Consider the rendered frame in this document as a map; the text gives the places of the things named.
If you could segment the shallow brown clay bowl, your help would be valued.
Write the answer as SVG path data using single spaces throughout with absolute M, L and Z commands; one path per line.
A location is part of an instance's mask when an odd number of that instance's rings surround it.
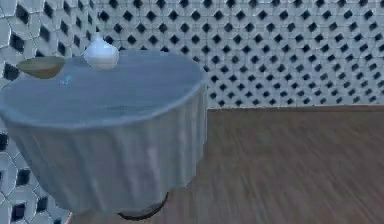
M 39 79 L 55 77 L 65 65 L 62 57 L 46 56 L 27 59 L 19 62 L 16 67 L 23 73 Z

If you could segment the round table with grey cloth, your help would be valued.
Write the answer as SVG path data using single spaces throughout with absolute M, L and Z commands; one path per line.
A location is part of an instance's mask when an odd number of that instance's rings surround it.
M 61 85 L 66 76 L 71 84 Z M 0 118 L 59 207 L 141 215 L 196 174 L 207 140 L 206 73 L 171 52 L 124 50 L 105 71 L 73 57 L 52 79 L 7 84 Z

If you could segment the white bulbous vase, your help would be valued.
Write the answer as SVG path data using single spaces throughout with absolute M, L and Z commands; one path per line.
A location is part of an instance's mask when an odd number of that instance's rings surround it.
M 90 45 L 84 51 L 83 57 L 92 68 L 108 70 L 117 65 L 119 50 L 106 42 L 99 32 L 96 32 Z

